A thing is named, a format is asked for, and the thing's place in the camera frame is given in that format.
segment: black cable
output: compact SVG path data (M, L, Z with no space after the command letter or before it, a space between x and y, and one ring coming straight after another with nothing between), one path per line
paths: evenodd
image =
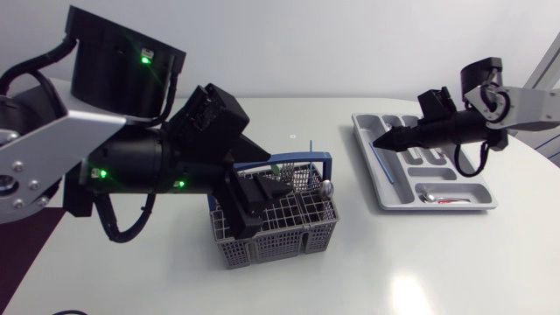
M68 310L68 311L59 311L54 313L53 315L87 315L87 314L83 311Z
M455 147L455 168L457 169L457 172L461 175L463 175L464 177L470 178L470 177L475 177L477 175L480 174L480 172L482 172L482 170L484 170L484 166L487 164L487 160L488 160L488 152L490 150L490 146L488 145L488 141L485 141L484 143L482 143L482 145L480 146L480 165L479 168L474 172L474 173L466 173L461 169L461 166L459 164L459 153L461 152L461 145L457 144L457 146Z
M116 225L115 211L113 210L109 194L100 194L94 199L95 207L97 208L97 213L99 214L99 219L105 230L105 234L111 241L118 243L128 242L142 231L150 218L151 209L154 207L155 202L156 195L153 193L148 194L146 203L142 207L143 212L138 220L128 230L120 232L119 227Z
M60 106L59 98L56 95L53 84L38 70L30 71L29 74L37 79L38 83L43 88L43 91L45 91L46 98L51 103L54 114L57 117L63 116L64 109L62 109L62 107Z
M75 46L76 39L66 36L62 40L62 44L58 45L50 52L11 67L2 75L2 77L0 77L0 95L6 95L8 93L11 82L18 76L22 74L29 74L55 62L59 62L61 59L66 57Z
M171 78L169 79L169 88L167 90L167 100L165 101L165 108L161 115L148 122L146 125L147 127L157 126L160 123L163 123L169 114L172 112L173 102L175 101L175 92L177 92L177 80L179 75L177 73L171 73Z

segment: blue basket handle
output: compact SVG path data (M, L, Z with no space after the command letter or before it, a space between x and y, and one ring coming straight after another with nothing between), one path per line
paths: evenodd
M323 179L331 180L333 171L333 158L328 152L292 152L274 154L268 161L236 163L234 168L236 171L244 171L251 168L277 165L283 163L300 163L300 162L322 162L323 163Z

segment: wire basket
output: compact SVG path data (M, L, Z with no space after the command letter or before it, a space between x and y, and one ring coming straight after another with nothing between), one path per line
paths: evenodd
M312 161L322 162L325 179L331 178L332 158L325 152L286 153L275 155L266 163L235 166L239 171L268 165L267 170L240 171L239 175L245 178L260 175L293 187L293 192L261 213L262 227L250 239L234 239L220 204L214 197L208 197L214 240L228 268L326 250L339 216L333 200L319 196L323 178ZM273 171L270 165L282 167Z

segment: white wall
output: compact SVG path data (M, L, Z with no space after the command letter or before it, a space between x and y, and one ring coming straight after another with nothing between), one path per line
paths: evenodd
M459 100L462 67L501 57L505 84L522 86L560 31L550 0L3 0L0 73L55 47L69 4L186 51L179 96L212 82L239 97L415 100L447 85ZM73 62L45 72L68 80Z

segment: spoon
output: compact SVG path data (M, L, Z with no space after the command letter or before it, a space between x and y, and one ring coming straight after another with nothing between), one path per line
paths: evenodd
M471 201L467 198L453 198L453 197L435 197L432 194L427 192L420 195L420 199L425 203L438 203L438 204L445 204L445 203L471 203Z

